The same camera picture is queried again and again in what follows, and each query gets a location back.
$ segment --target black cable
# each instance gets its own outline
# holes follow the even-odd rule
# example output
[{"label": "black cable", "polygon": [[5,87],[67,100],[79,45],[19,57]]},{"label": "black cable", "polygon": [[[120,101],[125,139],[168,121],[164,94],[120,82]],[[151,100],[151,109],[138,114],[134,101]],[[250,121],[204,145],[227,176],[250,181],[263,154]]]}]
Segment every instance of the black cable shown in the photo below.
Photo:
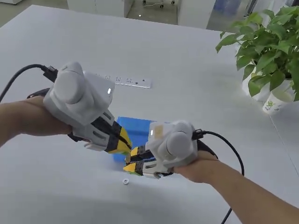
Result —
[{"label": "black cable", "polygon": [[13,84],[13,82],[16,80],[16,78],[22,74],[23,72],[29,70],[29,69],[33,69],[33,68],[40,68],[41,70],[43,70],[44,72],[48,71],[48,68],[44,65],[41,64],[31,64],[31,65],[27,65],[24,68],[18,70],[14,76],[10,79],[10,81],[8,82],[8,84],[6,85],[6,87],[4,88],[3,92],[0,95],[0,103],[3,100],[5,94],[7,93],[7,91],[9,90],[9,88],[11,87],[11,85]]},{"label": "black cable", "polygon": [[[193,139],[194,139],[194,138],[195,138],[195,139],[201,139],[201,138],[203,138],[203,135],[205,135],[205,134],[214,135],[214,136],[220,138],[221,140],[223,140],[223,141],[224,141],[224,142],[225,142],[225,143],[226,143],[226,144],[233,150],[234,154],[236,155],[236,157],[237,157],[238,160],[239,160],[239,163],[240,163],[240,166],[241,166],[241,174],[244,176],[244,175],[245,175],[245,169],[244,169],[243,161],[242,161],[242,159],[241,159],[239,153],[238,153],[237,150],[235,149],[235,147],[234,147],[234,146],[233,146],[233,145],[232,145],[226,138],[224,138],[223,136],[221,136],[221,135],[219,135],[219,134],[217,134],[217,133],[215,133],[215,132],[202,131],[201,129],[196,130],[196,131],[194,132],[194,135],[193,135],[192,138],[193,138]],[[228,219],[229,215],[231,214],[231,212],[232,212],[232,209],[230,208],[230,209],[228,210],[226,216],[224,217],[223,221],[221,222],[221,224],[225,224],[225,222],[227,221],[227,219]]]}]

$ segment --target white cabinet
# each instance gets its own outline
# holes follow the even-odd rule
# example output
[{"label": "white cabinet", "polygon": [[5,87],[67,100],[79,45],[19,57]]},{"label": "white cabinet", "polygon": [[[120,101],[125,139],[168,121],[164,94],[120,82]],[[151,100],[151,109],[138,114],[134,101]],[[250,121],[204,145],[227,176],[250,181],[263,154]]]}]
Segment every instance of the white cabinet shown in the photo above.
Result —
[{"label": "white cabinet", "polygon": [[77,12],[126,17],[134,0],[67,0]]},{"label": "white cabinet", "polygon": [[9,3],[9,4],[17,4],[22,0],[0,0],[0,2]]},{"label": "white cabinet", "polygon": [[216,0],[180,0],[178,24],[206,29]]}]

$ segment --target power cord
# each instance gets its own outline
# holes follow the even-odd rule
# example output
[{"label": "power cord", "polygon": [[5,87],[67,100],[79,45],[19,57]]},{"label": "power cord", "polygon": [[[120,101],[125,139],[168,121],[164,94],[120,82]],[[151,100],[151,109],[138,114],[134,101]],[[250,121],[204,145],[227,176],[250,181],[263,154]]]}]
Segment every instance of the power cord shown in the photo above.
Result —
[{"label": "power cord", "polygon": [[31,64],[31,65],[27,65],[24,68],[18,70],[14,76],[9,80],[8,84],[6,85],[6,87],[4,88],[3,92],[0,95],[0,102],[3,100],[5,94],[7,93],[7,91],[9,90],[9,88],[11,87],[11,85],[13,84],[13,82],[16,80],[17,77],[19,77],[20,74],[22,74],[23,72],[29,70],[29,69],[33,69],[33,68],[40,68],[41,70],[43,70],[44,72],[48,69],[46,66],[41,65],[41,64]]},{"label": "power cord", "polygon": [[41,70],[43,70],[44,72],[44,76],[46,78],[48,78],[50,81],[54,82],[56,77],[57,77],[57,73],[58,70],[53,68],[52,66],[50,67],[46,67],[44,65],[41,64],[30,64],[25,66],[24,68],[21,68],[20,70],[18,70],[14,76],[9,80],[8,84],[6,85],[6,87],[4,88],[3,92],[0,95],[0,103],[3,100],[4,96],[6,95],[7,91],[9,90],[9,88],[11,87],[11,85],[13,84],[13,82],[16,80],[17,77],[20,76],[20,74],[22,74],[23,72],[29,70],[29,69],[33,69],[33,68],[40,68]]},{"label": "power cord", "polygon": [[[244,169],[244,164],[243,164],[243,161],[239,155],[239,153],[237,152],[237,150],[235,149],[235,147],[226,139],[224,138],[223,136],[221,136],[220,134],[217,134],[215,132],[210,132],[210,131],[203,131],[201,129],[198,129],[196,131],[193,132],[193,136],[192,136],[192,139],[193,140],[199,140],[199,139],[202,139],[204,137],[205,134],[210,134],[210,135],[213,135],[213,136],[216,136],[218,138],[220,138],[222,141],[224,141],[234,152],[234,154],[236,155],[236,157],[238,158],[238,161],[240,163],[240,166],[241,166],[241,174],[243,176],[245,176],[245,169]],[[224,217],[223,221],[221,222],[221,224],[225,224],[225,222],[227,221],[229,215],[232,213],[232,209],[230,208],[226,214],[226,216]]]}]

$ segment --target power strip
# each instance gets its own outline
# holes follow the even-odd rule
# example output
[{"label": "power strip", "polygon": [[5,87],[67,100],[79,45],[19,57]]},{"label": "power strip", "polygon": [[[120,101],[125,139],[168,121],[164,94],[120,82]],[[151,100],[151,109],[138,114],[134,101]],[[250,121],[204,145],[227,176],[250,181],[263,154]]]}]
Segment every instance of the power strip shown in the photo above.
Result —
[{"label": "power strip", "polygon": [[105,79],[111,80],[115,82],[117,85],[125,85],[125,86],[133,86],[140,87],[145,89],[151,89],[152,81],[148,78],[129,78],[129,77],[112,77],[112,76],[103,76],[101,74],[97,74]]}]

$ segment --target right hand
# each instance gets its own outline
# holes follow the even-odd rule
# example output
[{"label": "right hand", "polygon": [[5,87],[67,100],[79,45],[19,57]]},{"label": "right hand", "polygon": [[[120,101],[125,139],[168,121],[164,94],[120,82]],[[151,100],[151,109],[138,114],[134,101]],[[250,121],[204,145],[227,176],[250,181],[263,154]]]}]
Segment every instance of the right hand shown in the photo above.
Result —
[{"label": "right hand", "polygon": [[185,167],[175,167],[174,172],[181,174],[190,181],[207,183],[209,176],[213,174],[213,166],[218,163],[220,163],[219,160],[212,154],[199,151],[196,161]]}]

